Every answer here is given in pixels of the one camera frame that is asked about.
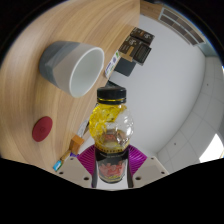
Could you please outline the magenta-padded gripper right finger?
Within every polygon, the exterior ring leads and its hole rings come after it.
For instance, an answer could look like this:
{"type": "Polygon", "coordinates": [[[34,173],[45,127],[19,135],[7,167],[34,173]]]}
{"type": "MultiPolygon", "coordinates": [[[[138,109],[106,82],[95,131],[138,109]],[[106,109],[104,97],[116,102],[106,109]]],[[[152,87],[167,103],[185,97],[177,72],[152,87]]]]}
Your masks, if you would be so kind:
{"type": "Polygon", "coordinates": [[[155,157],[147,157],[136,147],[128,147],[127,184],[129,188],[140,188],[169,174],[155,157]]]}

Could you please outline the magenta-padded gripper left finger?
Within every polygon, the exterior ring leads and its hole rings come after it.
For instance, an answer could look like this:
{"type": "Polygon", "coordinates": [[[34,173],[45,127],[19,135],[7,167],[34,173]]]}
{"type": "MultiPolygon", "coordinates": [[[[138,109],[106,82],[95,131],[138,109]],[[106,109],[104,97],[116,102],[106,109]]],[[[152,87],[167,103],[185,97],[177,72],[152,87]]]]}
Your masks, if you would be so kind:
{"type": "Polygon", "coordinates": [[[97,186],[97,167],[95,147],[90,146],[79,155],[68,156],[64,161],[59,160],[54,169],[56,175],[84,188],[97,186]]]}

